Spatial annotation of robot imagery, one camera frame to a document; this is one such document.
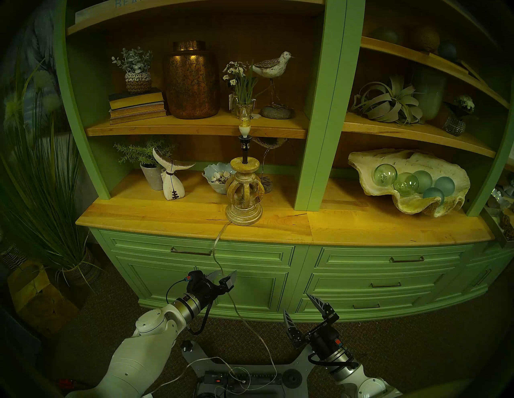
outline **bronze vase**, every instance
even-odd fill
[[[166,97],[170,113],[179,119],[201,119],[219,111],[219,74],[214,53],[205,42],[174,42],[164,58]]]

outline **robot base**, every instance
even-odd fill
[[[292,363],[288,365],[276,365],[278,374],[272,384],[256,391],[248,391],[247,394],[242,395],[251,395],[252,398],[271,398],[274,396],[277,398],[308,398],[307,376],[314,365],[308,361],[307,357],[312,354],[312,352],[313,349],[310,345],[305,346],[298,358]],[[182,344],[182,355],[189,364],[200,358],[208,358],[196,342],[188,341]],[[237,366],[243,366],[252,375],[251,385],[249,387],[250,390],[262,387],[264,384],[271,381],[275,375],[273,365],[231,365],[233,368]],[[196,395],[211,392],[222,396],[226,383],[229,383],[232,379],[228,377],[229,369],[225,364],[216,364],[210,359],[195,362],[191,368],[193,368],[200,379],[196,388]],[[248,375],[241,369],[235,369],[234,373],[244,375],[245,378],[241,378],[241,380],[248,379]],[[233,391],[236,393],[243,392],[239,382],[234,384]],[[227,390],[227,397],[237,396],[238,395],[232,394]]]

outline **stack of books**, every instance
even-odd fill
[[[109,111],[111,124],[166,116],[164,96],[162,91],[155,87],[143,94],[129,94],[128,92],[111,94],[109,103],[111,105]]]

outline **bird figurine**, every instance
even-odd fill
[[[284,51],[280,57],[275,58],[274,60],[266,60],[257,62],[253,65],[253,71],[257,73],[259,76],[262,76],[264,78],[268,78],[270,80],[270,87],[271,89],[271,103],[273,103],[273,94],[277,97],[277,99],[280,101],[280,98],[278,97],[276,90],[275,90],[275,83],[273,82],[274,78],[278,78],[282,76],[282,74],[286,70],[287,62],[294,58],[289,51]]]
[[[164,156],[159,152],[158,149],[153,149],[153,154],[155,160],[159,162],[159,164],[165,168],[165,170],[161,174],[162,178],[162,190],[164,192],[164,197],[166,200],[175,200],[183,198],[186,195],[186,191],[184,190],[184,186],[180,182],[180,180],[175,175],[177,170],[186,170],[195,165],[192,162],[180,162],[178,160],[173,160]]]

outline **whale tail sculpture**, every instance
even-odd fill
[[[173,160],[164,156],[159,152],[158,149],[153,150],[154,158],[159,162],[159,164],[165,168],[162,172],[162,190],[164,192],[164,197],[167,200],[175,200],[183,198],[186,195],[186,191],[184,190],[184,186],[180,182],[180,180],[175,175],[177,170],[186,170],[195,165],[192,162],[180,162],[178,160]]]

